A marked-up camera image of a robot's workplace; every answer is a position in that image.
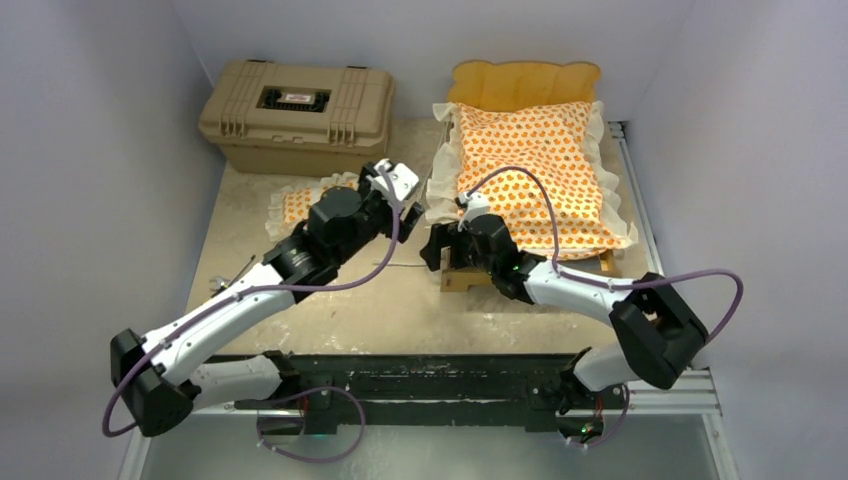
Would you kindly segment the orange patterned white blanket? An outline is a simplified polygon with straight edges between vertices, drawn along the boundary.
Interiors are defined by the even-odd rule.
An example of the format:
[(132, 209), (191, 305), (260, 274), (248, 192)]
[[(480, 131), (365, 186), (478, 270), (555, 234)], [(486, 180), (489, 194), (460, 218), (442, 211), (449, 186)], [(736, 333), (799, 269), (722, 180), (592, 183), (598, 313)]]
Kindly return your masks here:
[(426, 222), (459, 220), (456, 197), (475, 190), (533, 253), (578, 260), (636, 245), (638, 230), (620, 213), (619, 177), (603, 165), (603, 113), (600, 101), (514, 112), (435, 104), (449, 130), (422, 176)]

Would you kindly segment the wooden pet bed frame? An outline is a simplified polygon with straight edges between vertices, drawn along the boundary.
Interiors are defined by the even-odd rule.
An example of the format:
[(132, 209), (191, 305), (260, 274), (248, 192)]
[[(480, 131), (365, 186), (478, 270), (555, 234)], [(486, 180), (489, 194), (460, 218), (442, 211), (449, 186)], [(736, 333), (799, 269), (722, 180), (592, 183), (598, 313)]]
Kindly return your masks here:
[(600, 68), (590, 62), (565, 65), (543, 62), (467, 61), (456, 66), (446, 102), (485, 111), (520, 109), (574, 101), (599, 101), (595, 84)]

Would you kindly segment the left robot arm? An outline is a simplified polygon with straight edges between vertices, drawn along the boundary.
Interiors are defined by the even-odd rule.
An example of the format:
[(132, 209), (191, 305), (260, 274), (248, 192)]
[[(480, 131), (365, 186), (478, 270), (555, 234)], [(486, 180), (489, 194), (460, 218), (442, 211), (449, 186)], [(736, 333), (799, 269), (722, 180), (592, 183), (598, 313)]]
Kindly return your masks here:
[(313, 293), (360, 287), (376, 277), (405, 242), (422, 207), (408, 201), (420, 184), (403, 163), (367, 164), (358, 185), (335, 187), (313, 204), (306, 220), (241, 278), (200, 307), (138, 335), (126, 329), (110, 342), (115, 390), (101, 420), (107, 437), (126, 433), (110, 420), (118, 402), (146, 437), (161, 435), (189, 414), (241, 400), (284, 409), (297, 399), (299, 373), (269, 351), (246, 360), (211, 362), (223, 346)]

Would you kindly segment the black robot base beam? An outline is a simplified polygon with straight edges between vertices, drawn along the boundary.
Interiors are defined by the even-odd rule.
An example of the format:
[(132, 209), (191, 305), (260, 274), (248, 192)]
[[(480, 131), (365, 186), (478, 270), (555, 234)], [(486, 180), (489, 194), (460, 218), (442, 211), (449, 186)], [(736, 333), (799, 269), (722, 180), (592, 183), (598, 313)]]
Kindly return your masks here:
[(303, 413), (308, 434), (366, 422), (596, 435), (601, 413), (624, 406), (624, 388), (580, 393), (565, 381), (571, 364), (569, 354), (287, 354), (280, 391), (233, 407)]

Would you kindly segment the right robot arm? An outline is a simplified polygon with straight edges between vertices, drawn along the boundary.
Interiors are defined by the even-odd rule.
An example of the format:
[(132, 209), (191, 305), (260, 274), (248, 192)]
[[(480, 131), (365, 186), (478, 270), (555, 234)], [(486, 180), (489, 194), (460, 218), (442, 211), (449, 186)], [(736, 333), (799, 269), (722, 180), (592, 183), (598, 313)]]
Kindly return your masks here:
[(561, 392), (573, 406), (630, 381), (668, 390), (707, 343), (704, 324), (662, 276), (611, 278), (555, 265), (520, 249), (499, 216), (433, 227), (420, 251), (430, 270), (440, 268), (444, 249), (461, 266), (486, 273), (509, 299), (578, 313), (614, 330), (615, 342), (580, 353), (565, 368)]

